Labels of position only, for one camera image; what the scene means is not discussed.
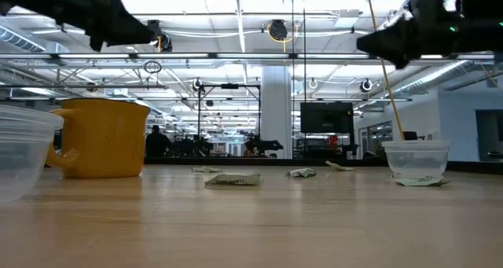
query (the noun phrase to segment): metal frame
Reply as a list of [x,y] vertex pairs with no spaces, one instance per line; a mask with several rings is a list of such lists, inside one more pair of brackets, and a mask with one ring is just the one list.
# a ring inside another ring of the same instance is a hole
[[[215,88],[220,87],[222,89],[225,89],[226,85],[227,84],[201,84],[199,86],[199,88],[197,89],[197,135],[199,137],[201,135],[201,111],[203,111],[203,110],[201,110],[201,101],[202,101],[202,99],[205,99],[206,96],[211,91],[213,91]],[[259,133],[258,133],[258,135],[259,135],[259,138],[260,138],[260,129],[261,129],[261,127],[260,127],[260,120],[261,120],[261,116],[262,116],[262,100],[261,100],[262,99],[262,88],[261,88],[261,86],[259,84],[253,84],[253,85],[250,85],[250,84],[232,84],[232,86],[235,86],[237,88],[245,88],[246,91],[248,91],[254,97],[252,100],[253,101],[257,100],[257,102],[259,103],[259,116],[258,116],[258,119],[257,119],[257,124],[259,126]],[[209,87],[210,89],[206,92],[206,94],[203,97],[201,97],[201,90],[204,87]],[[259,96],[258,97],[255,96],[253,94],[253,92],[251,92],[249,90],[249,88],[252,88],[252,87],[257,88],[259,90]]]
[[[365,61],[379,60],[380,58],[367,53],[0,53],[2,60],[185,60],[185,59],[223,59],[223,60],[339,60],[339,61]],[[421,62],[436,61],[492,61],[491,53],[462,53],[448,57],[441,55],[425,55]]]

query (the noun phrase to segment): ceiling light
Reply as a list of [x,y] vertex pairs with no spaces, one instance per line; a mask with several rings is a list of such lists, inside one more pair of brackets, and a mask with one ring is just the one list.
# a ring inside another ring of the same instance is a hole
[[40,94],[40,95],[52,96],[52,95],[56,94],[52,91],[45,90],[42,88],[25,87],[25,88],[21,88],[21,89],[24,91],[28,91],[28,92],[32,92],[32,93]]
[[311,89],[315,89],[316,87],[318,87],[318,83],[316,82],[316,80],[314,80],[314,78],[312,78],[311,81],[309,81],[309,87]]
[[43,34],[58,33],[58,32],[61,32],[61,30],[49,29],[49,30],[32,31],[31,33],[34,35],[43,35]]
[[9,97],[10,100],[16,101],[47,101],[51,98],[49,97]]
[[303,59],[368,59],[369,55],[365,53],[312,53],[312,54],[299,54],[298,58]]
[[370,79],[360,83],[360,91],[363,93],[368,93],[372,89],[372,82]]
[[423,55],[421,60],[440,60],[443,59],[442,55]]
[[189,59],[189,58],[206,58],[207,53],[140,53],[138,58],[141,59]]
[[288,59],[286,53],[218,53],[221,59]]
[[465,54],[457,56],[458,60],[493,60],[493,54]]
[[363,99],[359,98],[341,98],[341,97],[312,97],[307,98],[308,101],[318,101],[322,99],[323,101],[335,101],[335,102],[362,102]]
[[134,48],[133,46],[128,46],[126,47],[126,49],[133,50],[135,53],[138,53],[138,50],[136,50],[136,48]]
[[126,53],[62,53],[59,54],[61,59],[127,59],[129,55]]
[[[373,100],[373,103],[370,103],[370,104],[374,104],[376,102],[391,102],[391,99],[372,99],[372,100]],[[396,98],[393,101],[395,101],[395,102],[409,102],[409,101],[412,101],[412,98]]]
[[0,59],[50,59],[47,53],[7,53],[0,54]]
[[138,105],[142,105],[142,106],[148,107],[148,105],[144,101],[142,101],[142,100],[135,100],[134,103],[136,103]]

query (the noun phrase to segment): person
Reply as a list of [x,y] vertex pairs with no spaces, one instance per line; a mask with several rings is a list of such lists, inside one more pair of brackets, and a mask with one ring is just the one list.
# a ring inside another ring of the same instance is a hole
[[164,157],[166,148],[169,148],[170,144],[169,138],[160,133],[159,126],[153,126],[152,133],[147,135],[145,143],[147,157]]

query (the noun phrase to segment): mug handle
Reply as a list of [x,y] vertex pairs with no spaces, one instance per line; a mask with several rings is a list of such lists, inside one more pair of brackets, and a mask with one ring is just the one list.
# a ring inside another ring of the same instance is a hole
[[[62,116],[63,119],[72,119],[75,115],[75,110],[69,109],[59,109],[50,111],[55,115]],[[79,158],[79,153],[74,149],[70,149],[64,156],[57,155],[56,150],[54,149],[54,143],[50,143],[49,151],[47,153],[46,163],[51,167],[61,167],[64,169],[73,168],[75,166],[75,162]]]

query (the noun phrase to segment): clear plastic container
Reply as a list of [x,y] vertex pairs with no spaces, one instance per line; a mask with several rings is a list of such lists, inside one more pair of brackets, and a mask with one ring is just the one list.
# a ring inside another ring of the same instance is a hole
[[0,202],[21,198],[35,186],[63,122],[50,113],[0,105]]
[[395,178],[439,178],[447,167],[447,141],[387,141],[387,163]]

